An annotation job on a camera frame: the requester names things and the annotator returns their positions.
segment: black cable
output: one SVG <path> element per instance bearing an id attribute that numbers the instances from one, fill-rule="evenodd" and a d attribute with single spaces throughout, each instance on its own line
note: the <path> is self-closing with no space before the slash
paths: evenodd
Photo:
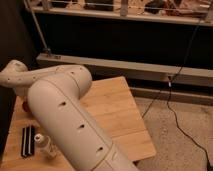
<path id="1" fill-rule="evenodd" d="M 146 114 L 149 112 L 150 108 L 152 107 L 153 103 L 155 102 L 155 100 L 158 99 L 158 97 L 160 96 L 162 90 L 159 90 L 159 92 L 156 94 L 156 96 L 152 99 L 151 103 L 149 104 L 149 106 L 146 108 L 145 112 L 143 114 L 141 114 L 142 118 L 144 118 L 146 116 Z"/>
<path id="2" fill-rule="evenodd" d="M 176 122 L 176 126 L 177 128 L 179 129 L 179 131 L 185 135 L 189 140 L 191 140 L 197 147 L 199 147 L 200 149 L 202 149 L 206 155 L 206 160 L 207 160 L 207 170 L 212 170 L 213 168 L 211 167 L 211 164 L 210 164 L 210 161 L 209 161 L 209 157 L 208 157 L 208 152 L 207 150 L 201 146 L 200 144 L 198 144 L 189 134 L 187 134 L 179 125 L 179 122 L 178 122 L 178 118 L 177 118 L 177 113 L 175 112 L 174 109 L 172 109 L 172 107 L 170 106 L 169 102 L 171 100 L 171 96 L 172 96 L 172 87 L 170 87 L 170 90 L 169 90 L 169 97 L 168 97 L 168 100 L 166 102 L 167 104 L 167 107 L 170 111 L 173 112 L 174 116 L 175 116 L 175 122 Z"/>
<path id="3" fill-rule="evenodd" d="M 212 4 L 213 4 L 213 0 L 211 1 L 211 3 L 210 3 L 210 5 L 209 5 L 209 8 L 208 8 L 208 10 L 207 10 L 207 15 L 208 15 L 208 13 L 209 13 L 209 11 L 210 11 L 210 7 L 212 6 Z M 195 38 L 195 36 L 196 36 L 196 34 L 197 34 L 197 31 L 198 31 L 198 28 L 200 27 L 200 23 L 201 23 L 201 21 L 202 20 L 204 20 L 205 19 L 205 15 L 203 16 L 203 17 L 201 17 L 200 19 L 199 19 L 199 21 L 198 21 L 198 23 L 197 23 L 197 25 L 196 25 L 196 27 L 195 27 L 195 29 L 194 29 L 194 31 L 193 31 L 193 33 L 192 33 L 192 36 L 191 36 L 191 38 L 189 39 L 189 43 L 188 43 L 188 46 L 187 46 L 187 49 L 186 49 L 186 53 L 185 53 L 185 57 L 184 57 L 184 60 L 183 60 L 183 64 L 181 65 L 181 67 L 180 67 L 180 69 L 178 70 L 178 72 L 172 77 L 172 79 L 170 80 L 171 82 L 171 84 L 174 82 L 174 80 L 180 75 L 180 73 L 181 73 L 181 71 L 183 70 L 183 68 L 184 68 L 184 66 L 185 66 L 185 64 L 186 64 L 186 61 L 188 60 L 188 58 L 189 58 L 189 55 L 190 55 L 190 52 L 191 52 L 191 48 L 192 48 L 192 44 L 193 44 L 193 41 L 194 41 L 194 38 Z"/>

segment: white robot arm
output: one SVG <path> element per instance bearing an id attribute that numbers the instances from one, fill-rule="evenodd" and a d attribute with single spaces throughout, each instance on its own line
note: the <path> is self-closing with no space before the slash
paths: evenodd
<path id="1" fill-rule="evenodd" d="M 27 95 L 32 114 L 77 171 L 138 171 L 80 105 L 91 83 L 78 65 L 27 71 L 12 61 L 0 73 L 1 85 Z"/>

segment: black wall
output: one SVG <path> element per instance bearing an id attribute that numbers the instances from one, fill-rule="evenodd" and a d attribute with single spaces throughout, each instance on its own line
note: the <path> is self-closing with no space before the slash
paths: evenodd
<path id="1" fill-rule="evenodd" d="M 11 59 L 20 60 L 29 68 L 36 67 L 37 53 L 23 23 L 22 10 L 22 0 L 0 1 L 0 70 Z M 4 149 L 14 101 L 13 91 L 0 87 L 0 154 Z"/>
<path id="2" fill-rule="evenodd" d="M 183 64 L 196 28 L 196 25 L 160 22 L 37 16 L 53 53 L 172 66 Z M 212 47 L 213 27 L 200 26 L 186 66 L 213 69 Z"/>

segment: small container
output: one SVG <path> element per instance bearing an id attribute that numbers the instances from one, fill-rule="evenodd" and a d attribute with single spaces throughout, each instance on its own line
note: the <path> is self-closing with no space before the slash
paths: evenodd
<path id="1" fill-rule="evenodd" d="M 53 159 L 56 157 L 56 147 L 51 142 L 49 136 L 45 136 L 42 134 L 36 134 L 34 137 L 36 146 L 40 148 L 40 151 L 49 159 Z"/>

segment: wooden table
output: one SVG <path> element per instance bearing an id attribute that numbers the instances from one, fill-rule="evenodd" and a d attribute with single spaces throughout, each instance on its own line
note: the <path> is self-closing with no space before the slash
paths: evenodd
<path id="1" fill-rule="evenodd" d="M 81 103 L 130 160 L 138 161 L 156 154 L 124 77 L 94 81 Z M 60 152 L 51 161 L 38 149 L 32 157 L 20 156 L 22 128 L 33 124 L 37 132 L 42 131 L 21 105 L 22 101 L 17 98 L 0 170 L 74 170 Z"/>

